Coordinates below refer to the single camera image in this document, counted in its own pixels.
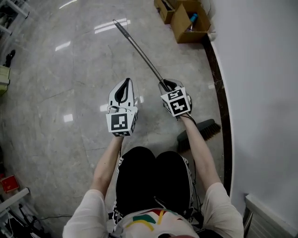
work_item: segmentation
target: broom bristles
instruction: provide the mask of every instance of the broom bristles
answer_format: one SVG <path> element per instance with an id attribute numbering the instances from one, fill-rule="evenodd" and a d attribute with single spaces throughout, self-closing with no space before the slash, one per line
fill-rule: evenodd
<path id="1" fill-rule="evenodd" d="M 209 126 L 201 130 L 199 129 L 200 124 L 201 123 L 197 124 L 196 126 L 205 141 L 211 139 L 213 136 L 220 133 L 221 126 L 215 123 L 214 121 L 212 124 L 210 124 Z M 185 131 L 177 137 L 177 141 L 178 141 L 178 148 L 177 148 L 178 153 L 182 153 L 190 149 L 190 142 L 188 140 L 188 137 Z"/>

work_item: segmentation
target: cable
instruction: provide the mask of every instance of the cable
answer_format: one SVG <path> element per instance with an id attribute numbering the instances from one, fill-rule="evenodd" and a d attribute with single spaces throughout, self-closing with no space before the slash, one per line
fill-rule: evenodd
<path id="1" fill-rule="evenodd" d="M 202 203 L 201 203 L 201 200 L 200 200 L 200 197 L 198 196 L 197 192 L 196 192 L 196 163 L 195 163 L 195 160 L 194 160 L 194 167 L 195 167 L 195 179 L 194 179 L 194 182 L 192 183 L 193 186 L 194 186 L 194 189 L 195 189 L 195 193 L 196 193 L 196 205 L 197 205 L 197 208 L 199 209 L 199 203 L 198 203 L 198 199 L 199 199 L 199 202 L 200 202 L 200 211 L 201 212 L 201 207 L 202 207 Z"/>
<path id="2" fill-rule="evenodd" d="M 207 13 L 207 16 L 209 16 L 209 13 L 210 13 L 210 11 L 211 11 L 211 1 L 209 0 L 209 3 L 210 3 L 210 9 L 209 9 L 209 11 L 208 11 L 208 13 Z"/>
<path id="3" fill-rule="evenodd" d="M 11 230 L 11 233 L 12 233 L 12 235 L 11 235 L 9 238 L 11 238 L 11 237 L 14 236 L 14 231 L 13 231 L 13 229 L 11 228 L 11 224 L 10 224 L 10 215 L 9 215 L 9 213 L 8 213 L 7 210 L 6 210 L 6 212 L 7 212 L 7 214 L 8 214 L 9 226 L 10 226 L 10 230 Z"/>
<path id="4" fill-rule="evenodd" d="M 113 107 L 113 106 L 109 105 L 109 106 L 107 107 L 107 111 L 108 111 L 108 113 L 110 113 L 111 107 Z M 119 107 L 119 106 L 114 106 L 114 107 L 117 107 L 118 109 L 123 108 L 123 109 L 125 109 L 125 112 L 127 112 L 127 110 L 131 112 L 130 109 L 125 108 L 125 107 Z"/>
<path id="5" fill-rule="evenodd" d="M 47 220 L 49 218 L 71 218 L 71 217 L 72 217 L 71 215 L 61 215 L 61 216 L 57 216 L 57 217 L 47 217 L 47 218 L 36 220 L 36 221 L 34 221 L 34 223 L 37 222 L 37 221 L 40 222 L 40 221 L 43 221 L 43 220 Z"/>
<path id="6" fill-rule="evenodd" d="M 180 117 L 186 117 L 186 118 L 191 119 L 192 122 L 195 123 L 195 125 L 196 125 L 196 121 L 195 121 L 190 115 L 187 114 L 187 116 L 183 116 L 183 115 L 179 115 L 179 116 L 180 116 Z"/>

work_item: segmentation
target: white wall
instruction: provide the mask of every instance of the white wall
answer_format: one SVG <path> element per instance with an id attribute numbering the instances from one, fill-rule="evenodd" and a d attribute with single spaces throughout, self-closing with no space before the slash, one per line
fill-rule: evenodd
<path id="1" fill-rule="evenodd" d="M 232 203 L 243 212 L 251 193 L 298 230 L 298 1 L 210 1 L 231 119 Z"/>

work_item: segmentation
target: broom handle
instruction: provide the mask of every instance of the broom handle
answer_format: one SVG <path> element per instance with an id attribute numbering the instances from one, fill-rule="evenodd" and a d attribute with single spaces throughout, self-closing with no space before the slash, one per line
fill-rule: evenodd
<path id="1" fill-rule="evenodd" d="M 119 31 L 125 36 L 126 39 L 129 40 L 129 42 L 132 44 L 132 46 L 137 50 L 137 52 L 141 55 L 141 57 L 144 59 L 144 61 L 147 63 L 147 65 L 150 67 L 150 69 L 153 71 L 153 73 L 155 74 L 155 76 L 158 78 L 158 80 L 165 85 L 165 83 L 163 82 L 163 78 L 162 76 L 159 74 L 159 72 L 157 71 L 157 69 L 155 69 L 155 67 L 153 66 L 153 64 L 151 63 L 151 61 L 147 58 L 147 56 L 145 55 L 145 53 L 141 50 L 141 48 L 138 46 L 138 44 L 134 41 L 134 39 L 132 39 L 132 37 L 130 36 L 130 34 L 123 28 L 123 26 L 121 26 L 121 24 L 116 21 L 113 20 L 115 26 L 119 29 Z"/>

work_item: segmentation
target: person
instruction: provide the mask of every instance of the person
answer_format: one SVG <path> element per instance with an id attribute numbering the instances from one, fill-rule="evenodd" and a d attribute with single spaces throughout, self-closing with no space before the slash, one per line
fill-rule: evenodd
<path id="1" fill-rule="evenodd" d="M 119 159 L 115 227 L 108 233 L 104 199 L 123 142 L 123 137 L 114 137 L 98 162 L 90 190 L 64 227 L 64 238 L 244 236 L 242 216 L 230 202 L 209 148 L 193 121 L 186 114 L 180 118 L 206 192 L 203 228 L 195 232 L 188 222 L 193 200 L 187 160 L 176 152 L 155 158 L 149 149 L 135 147 Z"/>

